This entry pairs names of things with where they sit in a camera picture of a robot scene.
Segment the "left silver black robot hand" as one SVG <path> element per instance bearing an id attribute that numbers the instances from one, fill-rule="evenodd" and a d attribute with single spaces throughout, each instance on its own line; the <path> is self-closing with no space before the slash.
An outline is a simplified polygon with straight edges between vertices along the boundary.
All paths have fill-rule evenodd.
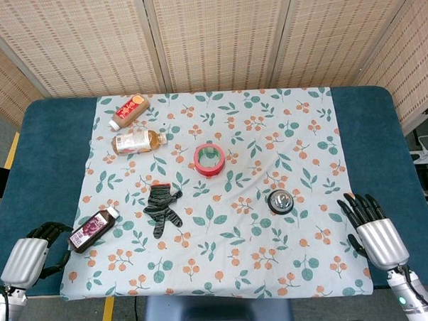
<path id="1" fill-rule="evenodd" d="M 68 262 L 70 250 L 63 252 L 60 261 L 54 266 L 45 267 L 45 260 L 52 244 L 63 232 L 72 232 L 72 227 L 62 222 L 45 222 L 30 231 L 25 238 L 19 239 L 1 273 L 3 284 L 28 290 L 39 279 L 61 272 Z"/>

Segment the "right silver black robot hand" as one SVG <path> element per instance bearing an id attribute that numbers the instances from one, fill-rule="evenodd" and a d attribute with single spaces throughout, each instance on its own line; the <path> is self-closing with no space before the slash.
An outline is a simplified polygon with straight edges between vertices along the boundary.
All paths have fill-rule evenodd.
<path id="1" fill-rule="evenodd" d="M 407 264 L 410 254 L 395 225 L 374 197 L 345 193 L 337 204 L 356 231 L 347 238 L 357 254 L 382 271 Z"/>

